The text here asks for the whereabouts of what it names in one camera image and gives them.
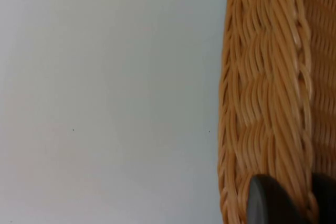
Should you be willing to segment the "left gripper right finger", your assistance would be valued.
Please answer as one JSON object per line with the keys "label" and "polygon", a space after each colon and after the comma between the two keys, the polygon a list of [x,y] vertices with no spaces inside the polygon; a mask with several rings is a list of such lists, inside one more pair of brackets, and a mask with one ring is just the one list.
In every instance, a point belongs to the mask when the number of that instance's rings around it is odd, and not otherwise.
{"label": "left gripper right finger", "polygon": [[335,179],[322,173],[313,173],[312,191],[319,207],[319,223],[336,224]]}

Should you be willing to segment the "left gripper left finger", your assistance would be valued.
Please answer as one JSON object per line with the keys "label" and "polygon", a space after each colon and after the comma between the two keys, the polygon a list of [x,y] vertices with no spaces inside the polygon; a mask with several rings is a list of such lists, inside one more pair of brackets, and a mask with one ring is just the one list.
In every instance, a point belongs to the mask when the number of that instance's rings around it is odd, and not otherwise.
{"label": "left gripper left finger", "polygon": [[246,221],[250,224],[306,223],[283,187],[264,174],[250,180]]}

